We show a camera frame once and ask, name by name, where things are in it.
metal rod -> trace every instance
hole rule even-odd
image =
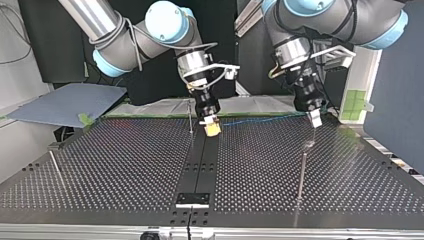
[[[49,153],[50,153],[50,157],[51,157],[51,158],[52,158],[52,160],[53,160],[54,167],[55,167],[55,168],[56,168],[56,170],[60,173],[59,165],[57,165],[56,157],[54,156],[53,151],[49,151]]]
[[[297,199],[302,200],[302,192],[303,192],[303,184],[305,180],[305,169],[306,169],[306,159],[308,157],[308,153],[304,152],[302,155],[302,167],[300,169],[300,181],[299,181],[299,191],[297,193]]]
[[[190,99],[188,100],[188,105],[187,105],[187,110],[188,110],[188,119],[190,121],[190,133],[193,134],[193,121],[192,121],[192,116],[191,116],[191,101]]]

wire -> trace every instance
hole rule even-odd
[[[124,80],[124,78],[121,78],[116,84],[115,87],[119,86],[119,84]]]
[[[181,72],[181,68],[178,68],[178,73],[180,74],[180,78],[181,78],[181,80],[183,80],[183,82],[186,84],[186,85],[188,85],[188,86],[190,86],[190,88],[192,88],[192,89],[194,89],[194,90],[199,90],[199,91],[202,91],[202,90],[205,90],[205,89],[208,89],[208,88],[210,88],[211,86],[213,86],[215,83],[217,83],[217,82],[219,82],[219,81],[221,81],[221,79],[223,79],[224,77],[225,77],[225,74],[227,73],[227,68],[225,68],[224,69],[224,72],[219,76],[219,77],[217,77],[215,80],[213,80],[211,83],[209,83],[209,84],[206,84],[206,85],[204,85],[203,87],[195,87],[195,86],[193,86],[193,85],[191,85],[185,78],[184,78],[184,76],[183,76],[183,74],[182,74],[182,72]]]
[[[25,36],[22,36],[22,34],[18,31],[18,29],[16,29],[15,25],[13,25],[12,21],[10,21],[9,17],[7,17],[6,13],[3,11],[2,8],[6,8],[6,9],[10,10],[13,14],[15,14],[16,18],[18,18],[19,23],[21,24],[22,32]],[[13,30],[16,32],[16,34],[19,36],[19,38],[22,39],[22,41],[24,41],[28,46],[31,46],[31,43],[30,43],[29,38],[28,38],[28,34],[25,31],[24,20],[19,15],[19,13],[15,9],[13,9],[12,7],[10,7],[9,5],[6,5],[6,4],[0,5],[0,11],[6,17],[6,20],[9,22],[10,26],[12,26]]]
[[[198,48],[212,48],[218,45],[218,43],[214,42],[214,43],[206,43],[206,44],[201,44],[201,45],[197,45],[197,46],[189,46],[189,47],[181,47],[181,46],[172,46],[172,45],[168,45],[165,43],[162,43],[158,40],[156,40],[155,38],[153,38],[152,36],[150,36],[150,34],[148,34],[147,32],[141,30],[140,28],[134,26],[134,29],[137,30],[138,32],[142,33],[144,36],[146,36],[147,38],[149,38],[150,40],[154,41],[155,43],[163,46],[163,47],[167,47],[167,48],[171,48],[171,49],[176,49],[176,50],[193,50],[193,49],[198,49]]]
[[[3,11],[2,8],[6,8],[6,9],[10,10],[19,19],[19,22],[21,24],[22,32],[24,33],[24,36],[22,36],[22,34],[18,31],[18,29],[16,29],[15,25],[13,25],[12,21],[6,15],[6,13]],[[11,63],[19,62],[19,61],[27,58],[30,55],[31,51],[32,51],[32,46],[31,46],[31,43],[29,41],[28,34],[25,31],[24,21],[23,21],[22,17],[19,15],[19,13],[15,9],[13,9],[12,7],[10,7],[9,5],[7,5],[5,3],[0,3],[0,11],[3,14],[3,16],[6,18],[7,22],[9,22],[9,24],[12,27],[13,31],[18,35],[18,37],[22,41],[24,41],[29,46],[28,52],[24,56],[19,57],[19,58],[14,59],[14,60],[0,62],[0,65],[11,64]]]
[[[264,122],[271,122],[271,121],[285,119],[285,118],[302,117],[302,116],[305,116],[305,115],[306,115],[305,113],[297,113],[297,114],[291,114],[291,115],[273,117],[273,118],[266,118],[266,119],[252,118],[252,119],[242,120],[242,121],[238,121],[238,122],[224,123],[224,124],[222,124],[222,126],[229,127],[229,126],[235,126],[235,125],[240,125],[240,124],[244,124],[244,123],[264,123]]]

gray panel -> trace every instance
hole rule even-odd
[[[3,183],[0,222],[180,225],[176,192],[194,190],[197,173],[183,169],[200,159],[191,150],[186,119],[102,121],[56,153],[60,172],[45,158]]]
[[[423,39],[424,2],[406,5],[409,25],[392,47],[384,50],[365,131],[398,157],[424,173]]]
[[[201,173],[197,188],[213,193],[208,226],[424,229],[424,187],[335,118],[317,129],[301,203],[307,117],[221,121],[202,162],[216,166],[215,179]]]
[[[79,114],[95,120],[113,106],[126,90],[95,84],[68,84],[7,115],[10,119],[75,128],[85,127]]]

green tape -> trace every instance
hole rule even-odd
[[[357,121],[365,108],[366,91],[348,90],[343,105],[342,120]]]
[[[94,123],[94,120],[90,118],[86,113],[80,113],[78,114],[78,118],[84,126],[91,126]]]

robotic arm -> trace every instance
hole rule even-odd
[[[215,64],[206,51],[216,43],[203,44],[193,12],[168,1],[155,2],[144,21],[132,25],[114,11],[107,0],[59,0],[95,45],[94,60],[110,77],[131,72],[174,49],[178,72],[196,99],[196,114],[208,136],[221,132],[216,114],[220,105],[211,86],[221,79],[234,80],[239,66]],[[212,79],[215,69],[222,74]]]
[[[310,32],[370,49],[396,42],[408,23],[408,0],[264,0],[262,11],[279,66],[295,92],[295,107],[320,126],[326,97],[318,79]]]

